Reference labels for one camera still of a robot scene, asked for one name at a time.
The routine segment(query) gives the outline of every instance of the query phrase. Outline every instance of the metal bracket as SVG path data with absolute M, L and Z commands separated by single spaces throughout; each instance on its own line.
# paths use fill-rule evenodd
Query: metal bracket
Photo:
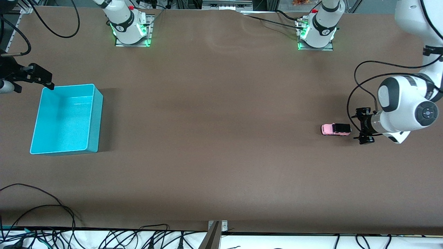
M 295 21 L 296 27 L 302 27 L 303 29 L 297 29 L 297 40 L 298 40 L 298 49 L 299 50 L 314 50 L 314 51 L 333 51 L 334 47 L 332 46 L 332 41 L 330 41 L 326 46 L 321 48 L 311 47 L 309 46 L 303 39 L 301 39 L 302 35 L 305 35 L 309 24 L 307 16 L 303 16 L 303 18 L 298 18 Z
M 208 222 L 208 230 L 211 229 L 212 224 L 214 224 L 216 221 L 209 221 Z M 226 232 L 228 230 L 228 221 L 221 221 L 221 231 Z
M 146 14 L 146 36 L 140 39 L 140 41 L 134 44 L 124 44 L 117 37 L 115 38 L 116 47 L 150 47 L 152 40 L 152 32 L 154 31 L 154 21 L 155 15 Z
M 198 249 L 219 249 L 222 229 L 228 228 L 227 221 L 209 221 L 209 230 Z

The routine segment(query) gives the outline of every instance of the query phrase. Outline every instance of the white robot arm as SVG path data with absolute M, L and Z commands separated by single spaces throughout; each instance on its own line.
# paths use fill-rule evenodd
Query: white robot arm
M 361 122 L 360 144 L 373 142 L 371 135 L 376 133 L 401 144 L 411 131 L 428 127 L 438 118 L 435 102 L 443 96 L 439 91 L 443 74 L 443 59 L 439 59 L 443 54 L 442 13 L 440 1 L 397 1 L 397 24 L 423 40 L 423 65 L 431 65 L 417 73 L 420 77 L 399 75 L 385 79 L 378 88 L 382 111 L 370 114 L 366 108 L 357 109 L 354 117 Z
M 134 8 L 129 9 L 124 0 L 93 0 L 98 4 L 109 21 L 114 35 L 125 44 L 134 44 L 147 35 L 146 14 Z
M 344 12 L 343 0 L 322 0 L 318 12 L 303 17 L 307 19 L 307 25 L 299 38 L 311 47 L 325 47 L 334 38 L 337 23 Z

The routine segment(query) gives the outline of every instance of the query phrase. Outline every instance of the toy car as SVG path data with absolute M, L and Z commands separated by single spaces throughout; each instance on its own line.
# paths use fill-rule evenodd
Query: toy car
M 324 124 L 322 125 L 322 134 L 325 136 L 348 136 L 351 134 L 350 124 Z

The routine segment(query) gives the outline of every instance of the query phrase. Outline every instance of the brown table surface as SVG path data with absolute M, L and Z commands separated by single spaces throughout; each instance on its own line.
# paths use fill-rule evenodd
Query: brown table surface
M 76 27 L 73 8 L 40 12 L 63 35 Z M 30 155 L 42 87 L 23 83 L 21 94 L 0 96 L 2 186 L 53 193 L 80 214 L 78 226 L 202 230 L 225 219 L 234 231 L 443 233 L 442 120 L 401 145 L 377 137 L 362 146 L 355 131 L 320 134 L 321 124 L 348 122 L 359 62 L 421 63 L 421 41 L 392 15 L 344 15 L 334 52 L 316 52 L 297 50 L 291 28 L 234 11 L 166 10 L 150 48 L 114 47 L 103 11 L 79 12 L 71 39 L 24 16 L 19 27 L 32 52 L 17 61 L 43 66 L 57 86 L 97 86 L 99 152 Z M 17 35 L 10 52 L 25 49 Z M 367 65 L 358 78 L 394 71 Z M 358 91 L 351 110 L 364 106 L 372 99 Z M 5 223 L 48 203 L 24 187 L 0 195 Z M 51 208 L 20 224 L 70 225 Z

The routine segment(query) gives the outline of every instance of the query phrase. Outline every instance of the blue storage box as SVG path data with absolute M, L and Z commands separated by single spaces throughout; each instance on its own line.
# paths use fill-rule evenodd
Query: blue storage box
M 94 84 L 43 88 L 30 153 L 97 152 L 102 106 L 103 95 Z

